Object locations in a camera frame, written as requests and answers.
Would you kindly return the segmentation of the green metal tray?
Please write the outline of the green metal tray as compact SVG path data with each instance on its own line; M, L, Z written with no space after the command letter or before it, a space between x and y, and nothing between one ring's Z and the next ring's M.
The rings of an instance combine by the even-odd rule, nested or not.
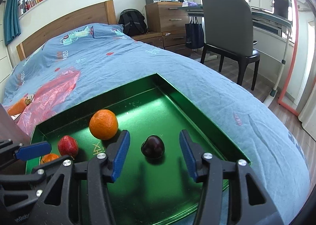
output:
M193 217L202 185L194 182L179 144L182 130L205 152L230 162L245 159L239 147L188 98L159 74L126 83L37 125L32 143L47 141L58 152L63 136L77 141L75 162L105 151L117 137L99 140L89 124L99 110L112 111L130 146L119 178L108 184L116 224L178 224Z

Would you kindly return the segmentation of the large front mandarin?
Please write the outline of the large front mandarin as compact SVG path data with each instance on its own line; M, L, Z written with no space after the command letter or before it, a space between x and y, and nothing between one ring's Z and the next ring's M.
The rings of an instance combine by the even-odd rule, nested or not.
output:
M44 155L41 160L40 160L40 164L46 164L46 163L49 163L51 161L54 161L56 159L60 158L60 155L58 154L55 154L55 153L49 153L49 154L46 154Z

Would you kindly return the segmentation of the wooden headboard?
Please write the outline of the wooden headboard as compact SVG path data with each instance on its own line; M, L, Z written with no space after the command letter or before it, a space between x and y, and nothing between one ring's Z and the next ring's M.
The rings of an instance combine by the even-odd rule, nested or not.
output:
M113 0L107 0L68 13L31 34L16 46L21 61L53 37L91 23L116 24Z

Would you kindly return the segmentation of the pink plastic sheet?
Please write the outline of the pink plastic sheet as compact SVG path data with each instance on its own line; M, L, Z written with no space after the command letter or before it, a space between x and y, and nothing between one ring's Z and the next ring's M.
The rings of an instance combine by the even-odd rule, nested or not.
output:
M79 76L80 71L71 67L60 71L55 79L41 86L31 103L23 109L19 116L18 127L31 136L36 125L57 114L55 107L65 102L74 90Z

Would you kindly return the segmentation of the black copper electric kettle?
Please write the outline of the black copper electric kettle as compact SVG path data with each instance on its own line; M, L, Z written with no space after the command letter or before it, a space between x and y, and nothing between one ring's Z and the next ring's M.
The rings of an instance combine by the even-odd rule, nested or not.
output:
M9 116L4 107L0 104L0 136L1 141L11 139L13 143L22 143L24 146L29 145L31 138L24 133L15 121ZM26 162L18 160L10 166L1 170L1 174L18 175L25 174Z

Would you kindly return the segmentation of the grey office chair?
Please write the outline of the grey office chair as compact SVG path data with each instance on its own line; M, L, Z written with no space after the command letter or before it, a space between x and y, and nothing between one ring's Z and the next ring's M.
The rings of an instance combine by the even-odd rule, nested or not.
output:
M238 63L237 84L242 85L248 64L254 64L251 89L254 90L260 63L260 53L253 48L252 11L245 0L202 0L205 22L205 43L200 63L206 53L220 55L218 71L225 58Z

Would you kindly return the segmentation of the red plum front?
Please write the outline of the red plum front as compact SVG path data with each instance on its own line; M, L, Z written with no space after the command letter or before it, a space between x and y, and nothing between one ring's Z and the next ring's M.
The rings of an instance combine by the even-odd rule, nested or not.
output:
M59 140L57 148L61 156L68 155L75 158L79 152L77 141L69 135L65 135Z

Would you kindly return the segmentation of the dark plum front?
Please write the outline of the dark plum front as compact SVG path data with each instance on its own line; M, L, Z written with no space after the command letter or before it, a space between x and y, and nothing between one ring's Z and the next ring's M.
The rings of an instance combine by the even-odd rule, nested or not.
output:
M140 149L146 158L159 159L165 153L165 144L157 135L151 135L144 141Z

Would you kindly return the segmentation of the low wooden nightstand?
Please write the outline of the low wooden nightstand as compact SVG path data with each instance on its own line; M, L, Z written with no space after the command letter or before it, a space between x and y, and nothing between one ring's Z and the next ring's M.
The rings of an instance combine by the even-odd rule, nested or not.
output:
M148 32L132 37L136 41L141 41L161 49L169 50L176 54L189 57L192 50L187 48L186 31L170 31L170 32Z

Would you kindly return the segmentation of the dark blue tote bag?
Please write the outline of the dark blue tote bag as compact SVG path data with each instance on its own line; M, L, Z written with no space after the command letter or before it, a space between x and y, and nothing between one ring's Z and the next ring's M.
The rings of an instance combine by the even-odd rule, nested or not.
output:
M190 22L185 24L186 41L185 45L189 49L199 49L204 46L204 31L197 17L192 17Z

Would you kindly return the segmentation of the black backpack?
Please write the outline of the black backpack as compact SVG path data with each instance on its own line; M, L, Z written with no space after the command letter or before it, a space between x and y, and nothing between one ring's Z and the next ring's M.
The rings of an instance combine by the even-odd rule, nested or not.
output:
M146 34L148 31L145 17L136 9L126 9L120 13L119 24L123 26L123 33L127 36Z

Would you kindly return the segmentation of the desk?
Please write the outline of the desk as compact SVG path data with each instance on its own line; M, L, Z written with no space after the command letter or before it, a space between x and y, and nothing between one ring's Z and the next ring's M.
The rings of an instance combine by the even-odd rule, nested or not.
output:
M178 10L185 11L189 17L204 17L204 11L202 5L197 6L188 6L188 7L179 7ZM275 16L274 14L259 11L259 10L252 10L252 21L254 23L268 26L271 28L274 28L278 30L280 37L282 37L282 33L286 35L286 44L284 49L284 54L282 59L279 61L281 63L276 83L274 84L274 87L272 88L269 96L275 97L277 92L278 84L280 83L281 76L283 74L285 65L286 65L286 57L287 57L287 51L289 47L289 39L292 33L292 24L289 20L282 18L280 16Z

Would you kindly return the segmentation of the left teal curtain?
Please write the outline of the left teal curtain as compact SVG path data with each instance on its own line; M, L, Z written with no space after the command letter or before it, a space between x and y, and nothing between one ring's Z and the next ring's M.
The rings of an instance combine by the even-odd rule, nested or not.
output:
M21 34L18 15L18 0L7 0L3 21L6 46Z

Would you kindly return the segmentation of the blue cartoon bed sheet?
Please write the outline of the blue cartoon bed sheet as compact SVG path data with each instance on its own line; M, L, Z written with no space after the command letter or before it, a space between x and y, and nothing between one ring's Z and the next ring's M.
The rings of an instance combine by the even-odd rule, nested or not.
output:
M261 101L225 76L188 57L135 41L122 26L88 24L63 32L17 64L2 104L10 106L55 79L77 71L60 113L103 92L158 73L189 98L250 158L253 169L289 224L309 192L309 171L292 133Z

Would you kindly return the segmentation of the wooden drawer cabinet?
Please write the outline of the wooden drawer cabinet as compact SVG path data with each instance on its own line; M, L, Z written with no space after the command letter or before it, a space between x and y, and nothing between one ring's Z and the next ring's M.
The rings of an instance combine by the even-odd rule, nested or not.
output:
M185 30L189 16L181 2L155 2L145 6L148 29L151 32Z

